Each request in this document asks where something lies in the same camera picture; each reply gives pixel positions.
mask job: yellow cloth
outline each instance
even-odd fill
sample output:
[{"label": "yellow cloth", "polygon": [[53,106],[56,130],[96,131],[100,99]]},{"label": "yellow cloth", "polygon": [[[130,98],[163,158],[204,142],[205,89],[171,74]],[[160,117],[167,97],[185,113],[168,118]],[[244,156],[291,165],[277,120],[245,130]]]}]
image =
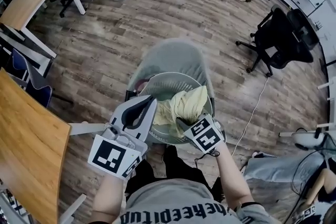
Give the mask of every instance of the yellow cloth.
[{"label": "yellow cloth", "polygon": [[178,92],[171,100],[158,102],[153,124],[174,125],[178,137],[181,137],[183,131],[176,125],[176,118],[195,123],[202,114],[207,96],[206,86],[200,86],[189,92]]}]

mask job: blue chair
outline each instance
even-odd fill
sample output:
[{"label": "blue chair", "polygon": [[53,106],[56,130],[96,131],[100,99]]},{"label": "blue chair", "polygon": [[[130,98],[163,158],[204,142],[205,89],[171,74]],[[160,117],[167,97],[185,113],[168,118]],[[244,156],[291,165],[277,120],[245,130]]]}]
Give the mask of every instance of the blue chair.
[{"label": "blue chair", "polygon": [[39,102],[44,107],[48,107],[51,97],[58,98],[73,104],[72,101],[63,98],[53,93],[52,87],[48,84],[47,80],[27,61],[27,59],[20,54],[16,49],[13,49],[13,68],[16,70],[27,70],[30,80],[24,80],[11,76],[20,86],[26,88],[26,92]]}]

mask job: sleeve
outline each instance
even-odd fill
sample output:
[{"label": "sleeve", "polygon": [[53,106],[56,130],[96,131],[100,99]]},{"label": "sleeve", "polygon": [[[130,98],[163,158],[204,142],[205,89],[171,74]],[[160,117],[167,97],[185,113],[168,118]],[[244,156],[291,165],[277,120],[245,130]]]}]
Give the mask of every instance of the sleeve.
[{"label": "sleeve", "polygon": [[236,208],[238,219],[244,224],[281,224],[280,221],[271,217],[264,207],[257,202],[246,202]]}]

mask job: wooden floor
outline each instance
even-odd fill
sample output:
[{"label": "wooden floor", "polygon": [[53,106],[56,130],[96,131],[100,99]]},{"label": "wooden floor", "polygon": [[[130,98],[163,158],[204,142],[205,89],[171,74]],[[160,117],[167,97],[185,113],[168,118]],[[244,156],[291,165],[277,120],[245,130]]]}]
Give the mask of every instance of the wooden floor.
[{"label": "wooden floor", "polygon": [[[106,122],[123,102],[127,83],[143,55],[157,42],[172,37],[187,38],[199,44],[208,61],[216,99],[216,119],[225,132],[229,149],[241,136],[266,77],[261,63],[246,73],[256,55],[236,40],[250,41],[259,22],[279,0],[82,0],[87,13],[82,16],[73,4],[60,18],[61,4],[49,3],[28,25],[38,38],[57,54],[48,79],[61,94],[74,100],[73,107],[52,100],[51,110],[67,122]],[[274,70],[267,82],[245,137],[234,159],[242,167],[254,151],[275,155],[296,154],[290,140],[278,137],[280,131],[299,127],[313,129],[327,121],[327,93],[317,90],[325,83],[320,70],[319,46],[312,51],[314,63],[291,62],[283,70]],[[76,223],[86,223],[102,173],[87,164],[92,135],[71,137],[62,173],[61,210],[80,193],[88,199],[75,214]],[[201,153],[191,146],[178,149],[179,155],[194,166]],[[148,160],[158,176],[164,176],[164,164],[156,152]],[[210,184],[218,176],[215,159],[199,161]],[[255,199],[283,220],[295,195],[288,184],[260,184],[250,180]]]}]

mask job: wooden desk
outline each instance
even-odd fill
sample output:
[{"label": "wooden desk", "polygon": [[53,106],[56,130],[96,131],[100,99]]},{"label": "wooden desk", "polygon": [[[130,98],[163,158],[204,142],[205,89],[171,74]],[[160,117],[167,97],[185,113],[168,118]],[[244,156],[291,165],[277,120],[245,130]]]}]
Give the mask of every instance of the wooden desk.
[{"label": "wooden desk", "polygon": [[[51,49],[49,49],[43,42],[35,37],[27,28],[32,16],[41,7],[45,0],[12,0],[9,6],[0,17],[0,23],[13,27],[16,30],[22,31],[29,39],[31,39],[41,49],[46,51],[52,57],[56,57]],[[73,0],[81,14],[85,14],[85,10],[80,0]]]},{"label": "wooden desk", "polygon": [[58,222],[58,191],[70,125],[0,70],[0,178],[39,222]]}]

